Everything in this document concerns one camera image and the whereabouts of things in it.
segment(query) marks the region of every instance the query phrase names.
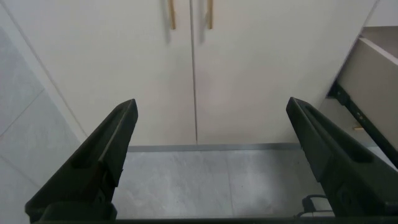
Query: white cabinet door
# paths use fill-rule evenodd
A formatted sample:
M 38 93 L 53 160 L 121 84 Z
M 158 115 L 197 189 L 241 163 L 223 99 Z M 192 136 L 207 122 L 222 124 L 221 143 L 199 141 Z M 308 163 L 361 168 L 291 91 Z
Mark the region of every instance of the white cabinet door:
M 291 96 L 318 107 L 376 0 L 193 1 L 199 144 L 297 142 Z
M 190 3 L 5 0 L 66 104 L 90 134 L 135 98 L 133 145 L 195 144 Z

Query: white drawer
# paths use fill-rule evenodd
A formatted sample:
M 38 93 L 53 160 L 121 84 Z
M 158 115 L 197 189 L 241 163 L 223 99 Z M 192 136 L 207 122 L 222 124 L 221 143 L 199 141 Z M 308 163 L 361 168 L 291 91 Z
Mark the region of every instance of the white drawer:
M 369 39 L 362 37 L 357 41 L 338 83 L 397 149 L 398 27 L 365 29 L 363 36 Z

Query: gray tile floor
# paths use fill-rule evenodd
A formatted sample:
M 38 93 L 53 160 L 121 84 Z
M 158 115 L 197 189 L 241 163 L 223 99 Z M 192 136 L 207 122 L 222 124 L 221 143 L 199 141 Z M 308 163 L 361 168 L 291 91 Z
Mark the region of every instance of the gray tile floor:
M 129 152 L 118 218 L 291 217 L 323 194 L 301 150 Z

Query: gold handle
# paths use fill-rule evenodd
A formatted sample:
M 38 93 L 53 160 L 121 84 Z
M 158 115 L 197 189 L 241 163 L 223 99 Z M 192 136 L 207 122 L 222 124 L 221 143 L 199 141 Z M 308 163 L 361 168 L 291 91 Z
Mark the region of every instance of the gold handle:
M 353 127 L 354 131 L 363 131 L 364 128 L 358 126 L 358 127 Z
M 169 0 L 170 28 L 175 29 L 174 0 Z
M 213 0 L 207 0 L 207 29 L 213 28 Z

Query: metal baseboard strip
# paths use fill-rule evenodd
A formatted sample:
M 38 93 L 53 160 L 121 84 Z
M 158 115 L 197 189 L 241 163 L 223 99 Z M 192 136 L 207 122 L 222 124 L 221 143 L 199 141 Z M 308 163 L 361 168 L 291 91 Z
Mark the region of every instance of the metal baseboard strip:
M 182 151 L 232 151 L 232 150 L 292 150 L 301 149 L 299 143 L 266 144 L 207 144 L 180 146 L 129 146 L 128 152 L 182 152 Z

